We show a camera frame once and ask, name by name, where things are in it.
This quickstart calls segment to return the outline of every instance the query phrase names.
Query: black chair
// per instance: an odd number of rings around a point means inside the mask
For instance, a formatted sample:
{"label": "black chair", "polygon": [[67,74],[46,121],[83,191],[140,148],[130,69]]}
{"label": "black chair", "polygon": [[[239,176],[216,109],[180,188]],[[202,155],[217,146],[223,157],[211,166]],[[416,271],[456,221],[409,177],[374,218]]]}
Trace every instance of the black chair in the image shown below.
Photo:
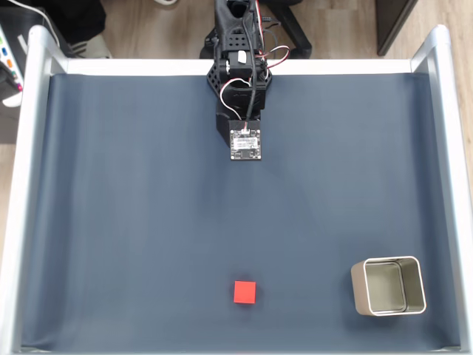
{"label": "black chair", "polygon": [[[289,8],[289,6],[299,2],[302,2],[302,0],[260,0],[260,3],[266,4],[276,19],[281,22],[290,40],[296,46],[296,48],[290,51],[289,58],[309,59],[312,53],[312,44],[310,44],[296,17]],[[200,53],[201,59],[212,59],[214,57],[214,43],[212,41],[214,36],[215,29],[205,38],[205,46]]]}

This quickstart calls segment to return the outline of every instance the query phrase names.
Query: red cube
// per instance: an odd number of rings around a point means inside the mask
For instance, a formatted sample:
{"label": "red cube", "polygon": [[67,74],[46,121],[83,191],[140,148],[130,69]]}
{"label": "red cube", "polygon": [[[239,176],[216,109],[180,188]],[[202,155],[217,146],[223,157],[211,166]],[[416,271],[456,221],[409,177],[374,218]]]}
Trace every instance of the red cube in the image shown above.
{"label": "red cube", "polygon": [[256,283],[235,281],[234,302],[254,304],[256,302]]}

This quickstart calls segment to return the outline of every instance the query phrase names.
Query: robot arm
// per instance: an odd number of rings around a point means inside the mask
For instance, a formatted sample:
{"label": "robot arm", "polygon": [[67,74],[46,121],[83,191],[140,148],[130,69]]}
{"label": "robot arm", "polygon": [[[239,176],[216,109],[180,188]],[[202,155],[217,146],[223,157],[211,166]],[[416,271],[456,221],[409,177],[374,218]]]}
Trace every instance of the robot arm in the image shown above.
{"label": "robot arm", "polygon": [[272,77],[257,0],[215,0],[215,26],[207,79],[219,99],[217,130],[232,160],[260,160],[261,110]]}

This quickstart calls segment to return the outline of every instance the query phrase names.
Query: square metal container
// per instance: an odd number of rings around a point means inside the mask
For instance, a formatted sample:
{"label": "square metal container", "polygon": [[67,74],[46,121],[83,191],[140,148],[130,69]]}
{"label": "square metal container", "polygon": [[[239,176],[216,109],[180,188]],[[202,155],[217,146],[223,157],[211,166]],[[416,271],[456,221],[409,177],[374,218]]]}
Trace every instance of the square metal container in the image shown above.
{"label": "square metal container", "polygon": [[421,266],[415,257],[382,257],[352,267],[353,293],[359,314],[400,316],[426,310]]}

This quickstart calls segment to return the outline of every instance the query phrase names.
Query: wooden floor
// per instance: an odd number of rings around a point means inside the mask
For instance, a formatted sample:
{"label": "wooden floor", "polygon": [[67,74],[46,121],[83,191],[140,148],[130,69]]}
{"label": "wooden floor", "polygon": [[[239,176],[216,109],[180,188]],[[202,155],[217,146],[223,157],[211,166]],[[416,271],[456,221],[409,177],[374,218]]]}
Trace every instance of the wooden floor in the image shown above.
{"label": "wooden floor", "polygon": [[[105,38],[116,58],[198,58],[214,26],[214,0],[102,0]],[[375,0],[306,0],[293,11],[313,44],[313,58],[376,58]],[[473,180],[473,1],[419,0],[387,58],[411,58],[436,24],[451,31],[463,136]],[[279,43],[290,43],[276,31]],[[0,146],[0,251],[14,146]]]}

